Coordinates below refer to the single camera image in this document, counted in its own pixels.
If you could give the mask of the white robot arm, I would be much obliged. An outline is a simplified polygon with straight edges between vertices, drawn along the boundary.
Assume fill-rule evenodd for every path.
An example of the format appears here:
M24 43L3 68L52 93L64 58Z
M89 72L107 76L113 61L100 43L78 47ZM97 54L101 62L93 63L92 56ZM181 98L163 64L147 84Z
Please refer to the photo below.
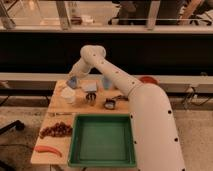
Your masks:
M96 68L129 99L136 162L140 171L186 171L174 115L165 91L142 83L106 59L99 45L85 45L69 76L85 77Z

